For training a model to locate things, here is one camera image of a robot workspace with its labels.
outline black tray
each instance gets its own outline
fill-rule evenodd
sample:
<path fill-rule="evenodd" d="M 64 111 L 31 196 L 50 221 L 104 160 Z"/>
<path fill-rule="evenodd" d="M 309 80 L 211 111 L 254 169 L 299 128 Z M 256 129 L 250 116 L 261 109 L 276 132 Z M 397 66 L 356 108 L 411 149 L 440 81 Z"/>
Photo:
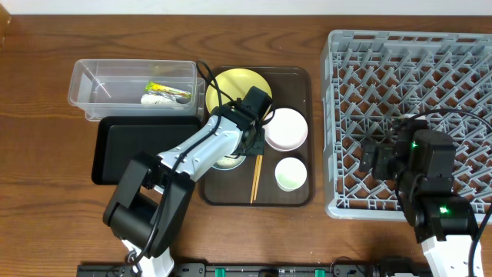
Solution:
<path fill-rule="evenodd" d="M 117 185 L 130 160 L 140 152 L 157 155 L 178 146 L 200 130 L 194 116 L 115 116 L 99 122 L 92 181 Z"/>
<path fill-rule="evenodd" d="M 216 68 L 216 75 L 237 66 Z M 247 205 L 300 207 L 314 197 L 313 116 L 311 111 L 311 78 L 302 68 L 243 67 L 263 76 L 271 87 L 275 108 L 293 108 L 307 121 L 307 139 L 301 147 L 290 152 L 273 150 L 265 142 L 260 182 L 256 201 L 250 204 L 256 157 L 246 160 L 231 171 L 210 169 L 198 182 L 200 196 L 211 205 Z M 284 192 L 275 181 L 275 166 L 283 158 L 295 157 L 307 167 L 307 182 L 293 192 Z"/>

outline white wall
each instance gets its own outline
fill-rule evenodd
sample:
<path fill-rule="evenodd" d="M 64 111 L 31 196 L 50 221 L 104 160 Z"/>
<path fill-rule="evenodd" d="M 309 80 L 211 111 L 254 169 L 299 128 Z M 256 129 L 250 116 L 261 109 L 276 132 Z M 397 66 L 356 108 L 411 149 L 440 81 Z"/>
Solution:
<path fill-rule="evenodd" d="M 492 0 L 0 0 L 0 4 L 13 15 L 492 15 Z"/>

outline white bowl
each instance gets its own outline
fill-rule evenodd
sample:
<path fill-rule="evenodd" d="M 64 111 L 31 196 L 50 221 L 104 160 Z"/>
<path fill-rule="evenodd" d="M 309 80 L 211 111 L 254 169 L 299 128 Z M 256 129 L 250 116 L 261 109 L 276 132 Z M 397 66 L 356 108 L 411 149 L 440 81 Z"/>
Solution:
<path fill-rule="evenodd" d="M 307 178 L 306 166 L 296 158 L 282 159 L 275 167 L 275 180 L 278 187 L 285 192 L 299 189 Z"/>
<path fill-rule="evenodd" d="M 308 137 L 308 123 L 298 111 L 291 108 L 275 110 L 275 116 L 264 127 L 265 141 L 275 150 L 292 151 L 301 146 Z"/>

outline wooden tabletop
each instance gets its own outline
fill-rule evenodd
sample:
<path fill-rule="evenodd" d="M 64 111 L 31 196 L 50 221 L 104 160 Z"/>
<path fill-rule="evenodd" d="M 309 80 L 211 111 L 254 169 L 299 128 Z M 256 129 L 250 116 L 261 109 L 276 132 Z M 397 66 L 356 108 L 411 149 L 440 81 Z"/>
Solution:
<path fill-rule="evenodd" d="M 115 187 L 91 182 L 98 124 L 67 103 L 80 58 L 295 65 L 311 75 L 314 201 L 300 209 L 214 207 L 195 192 L 171 247 L 176 259 L 424 261 L 406 222 L 331 219 L 324 211 L 319 59 L 334 29 L 492 33 L 492 18 L 14 16 L 0 51 L 0 275 L 73 276 L 81 262 L 121 262 L 127 252 L 102 223 Z M 485 273 L 492 274 L 491 228 L 481 243 Z"/>

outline plastic bin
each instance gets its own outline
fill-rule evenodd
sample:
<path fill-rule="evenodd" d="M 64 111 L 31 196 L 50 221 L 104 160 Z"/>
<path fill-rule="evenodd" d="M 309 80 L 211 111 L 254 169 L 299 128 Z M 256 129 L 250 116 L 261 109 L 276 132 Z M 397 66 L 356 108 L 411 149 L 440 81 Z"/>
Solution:
<path fill-rule="evenodd" d="M 458 108 L 492 120 L 492 35 L 336 30 L 320 70 L 325 210 L 333 218 L 405 220 L 395 184 L 358 171 L 361 141 L 384 141 L 391 119 Z M 427 120 L 453 137 L 454 191 L 481 222 L 492 199 L 492 132 L 468 116 Z"/>
<path fill-rule="evenodd" d="M 187 104 L 142 105 L 149 81 L 191 92 Z M 158 60 L 79 60 L 71 77 L 68 102 L 88 120 L 106 116 L 203 116 L 203 80 L 194 62 Z"/>

